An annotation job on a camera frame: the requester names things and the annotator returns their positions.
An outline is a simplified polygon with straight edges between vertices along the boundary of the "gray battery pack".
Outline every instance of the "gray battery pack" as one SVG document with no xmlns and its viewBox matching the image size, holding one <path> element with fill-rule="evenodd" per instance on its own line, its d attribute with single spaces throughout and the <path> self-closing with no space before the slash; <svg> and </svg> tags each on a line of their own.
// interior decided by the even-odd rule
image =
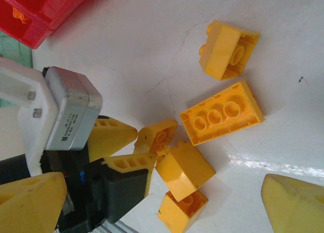
<svg viewBox="0 0 324 233">
<path fill-rule="evenodd" d="M 85 75 L 63 68 L 50 67 L 45 81 L 59 107 L 45 149 L 83 149 L 102 108 L 100 93 Z"/>
</svg>

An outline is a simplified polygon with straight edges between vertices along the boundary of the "white table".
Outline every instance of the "white table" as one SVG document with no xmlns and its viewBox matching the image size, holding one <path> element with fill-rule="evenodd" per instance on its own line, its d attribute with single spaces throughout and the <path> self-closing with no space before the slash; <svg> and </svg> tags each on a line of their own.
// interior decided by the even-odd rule
<svg viewBox="0 0 324 233">
<path fill-rule="evenodd" d="M 265 174 L 324 184 L 323 13 L 324 0 L 88 0 L 33 51 L 33 64 L 86 74 L 102 114 L 138 130 L 176 119 L 173 144 L 188 141 L 180 112 L 247 80 L 266 120 L 198 146 L 218 173 L 201 188 L 209 203 L 188 232 L 272 232 Z M 220 82 L 199 65 L 214 19 L 262 34 L 240 78 Z M 155 215 L 166 192 L 155 171 L 150 195 L 122 221 L 168 232 Z"/>
</svg>

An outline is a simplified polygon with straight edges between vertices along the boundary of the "white bracket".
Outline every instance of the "white bracket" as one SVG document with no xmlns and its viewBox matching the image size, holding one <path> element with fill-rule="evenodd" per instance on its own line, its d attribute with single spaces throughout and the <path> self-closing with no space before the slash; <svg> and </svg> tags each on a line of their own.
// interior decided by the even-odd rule
<svg viewBox="0 0 324 233">
<path fill-rule="evenodd" d="M 42 174 L 39 163 L 53 125 L 58 106 L 40 71 L 0 58 L 0 97 L 20 105 L 20 127 L 29 172 Z"/>
</svg>

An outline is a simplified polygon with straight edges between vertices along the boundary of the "blue sticker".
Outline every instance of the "blue sticker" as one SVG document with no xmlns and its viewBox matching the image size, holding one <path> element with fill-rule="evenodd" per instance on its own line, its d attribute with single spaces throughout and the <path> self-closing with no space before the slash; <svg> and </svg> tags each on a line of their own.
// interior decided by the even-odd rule
<svg viewBox="0 0 324 233">
<path fill-rule="evenodd" d="M 80 177 L 81 177 L 81 185 L 84 185 L 86 182 L 86 176 L 84 171 L 80 172 Z"/>
</svg>

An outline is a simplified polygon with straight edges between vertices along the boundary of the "yellow toy block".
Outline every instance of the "yellow toy block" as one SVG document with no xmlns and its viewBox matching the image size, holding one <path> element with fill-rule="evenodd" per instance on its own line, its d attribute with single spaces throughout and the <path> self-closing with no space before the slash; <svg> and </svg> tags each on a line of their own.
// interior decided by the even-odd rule
<svg viewBox="0 0 324 233">
<path fill-rule="evenodd" d="M 216 173 L 190 142 L 168 148 L 155 168 L 177 201 L 197 191 Z"/>
<path fill-rule="evenodd" d="M 156 161 L 156 154 L 144 153 L 144 154 L 128 154 L 125 156 L 111 156 L 105 157 L 102 162 L 103 165 L 120 172 L 127 173 L 132 171 L 138 171 L 142 169 L 148 170 L 145 196 L 148 195 L 151 183 L 151 176 Z"/>
<path fill-rule="evenodd" d="M 323 233 L 324 187 L 267 174 L 261 197 L 274 233 Z"/>
<path fill-rule="evenodd" d="M 163 198 L 157 216 L 171 233 L 183 233 L 197 221 L 207 202 L 208 199 L 199 191 L 179 202 L 169 191 Z"/>
<path fill-rule="evenodd" d="M 178 123 L 173 119 L 142 128 L 138 133 L 134 153 L 154 153 L 168 148 Z"/>
<path fill-rule="evenodd" d="M 180 118 L 194 146 L 264 121 L 246 81 L 193 106 Z"/>
<path fill-rule="evenodd" d="M 218 80 L 242 74 L 260 33 L 215 20 L 207 28 L 207 42 L 199 50 L 205 73 Z"/>
<path fill-rule="evenodd" d="M 89 161 L 111 156 L 137 138 L 137 130 L 113 118 L 97 119 L 88 138 Z"/>
<path fill-rule="evenodd" d="M 60 172 L 0 185 L 0 232 L 53 233 L 65 198 Z"/>
</svg>

